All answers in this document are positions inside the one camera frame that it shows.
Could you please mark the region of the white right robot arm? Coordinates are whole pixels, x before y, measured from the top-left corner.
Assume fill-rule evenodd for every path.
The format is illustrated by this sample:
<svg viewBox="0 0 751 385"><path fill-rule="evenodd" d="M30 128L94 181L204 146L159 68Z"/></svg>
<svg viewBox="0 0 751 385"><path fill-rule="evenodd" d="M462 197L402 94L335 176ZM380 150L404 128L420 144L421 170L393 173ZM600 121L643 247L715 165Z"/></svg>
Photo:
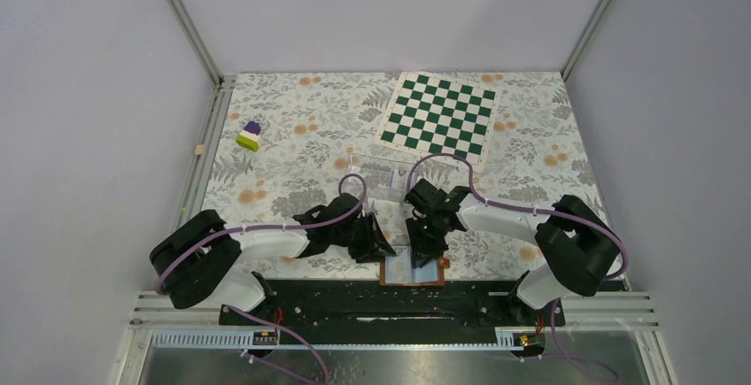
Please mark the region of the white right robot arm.
<svg viewBox="0 0 751 385"><path fill-rule="evenodd" d="M541 250L544 265L525 273L507 302L509 316L522 325L555 299L594 296L620 254L612 231L576 196L538 208L483 199L466 186L445 192L421 179L405 201L414 212L406 220L414 266L441 257L447 235L456 231L505 235Z"/></svg>

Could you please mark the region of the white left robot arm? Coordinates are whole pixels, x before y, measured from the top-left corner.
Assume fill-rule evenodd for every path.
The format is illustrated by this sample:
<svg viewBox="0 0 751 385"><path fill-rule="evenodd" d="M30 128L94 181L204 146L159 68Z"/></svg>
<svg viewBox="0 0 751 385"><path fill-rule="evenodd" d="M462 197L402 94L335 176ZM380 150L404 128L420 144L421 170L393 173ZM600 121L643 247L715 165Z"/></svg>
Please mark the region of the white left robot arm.
<svg viewBox="0 0 751 385"><path fill-rule="evenodd" d="M252 323L272 318L271 290L254 273L234 273L246 259L309 258L329 247L347 250L355 262L375 263L395 256L372 212L363 202L343 193L281 223L228 227L214 209L195 215L151 250L149 260L158 275L157 291L174 308L191 308L204 301L234 306Z"/></svg>

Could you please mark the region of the brown leather card holder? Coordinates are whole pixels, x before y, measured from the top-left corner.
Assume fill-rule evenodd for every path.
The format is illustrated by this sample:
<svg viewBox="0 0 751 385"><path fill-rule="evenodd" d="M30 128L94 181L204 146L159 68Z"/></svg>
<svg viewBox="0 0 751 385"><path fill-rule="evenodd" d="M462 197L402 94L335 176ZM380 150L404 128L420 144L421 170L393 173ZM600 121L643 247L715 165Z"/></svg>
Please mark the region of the brown leather card holder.
<svg viewBox="0 0 751 385"><path fill-rule="evenodd" d="M441 287L445 285L447 258L438 258L422 267L413 267L409 255L387 257L380 263L378 282L384 287Z"/></svg>

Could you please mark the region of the clear plastic card box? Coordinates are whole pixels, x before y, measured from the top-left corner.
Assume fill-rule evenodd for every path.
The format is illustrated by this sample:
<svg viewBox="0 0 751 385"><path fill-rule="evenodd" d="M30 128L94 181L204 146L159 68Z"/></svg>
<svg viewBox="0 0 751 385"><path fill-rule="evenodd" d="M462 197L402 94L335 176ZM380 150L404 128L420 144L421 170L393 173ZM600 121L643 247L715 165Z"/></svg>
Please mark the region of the clear plastic card box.
<svg viewBox="0 0 751 385"><path fill-rule="evenodd" d="M401 203L407 193L407 174L413 166L413 163L350 154L346 172L365 181L369 199Z"/></svg>

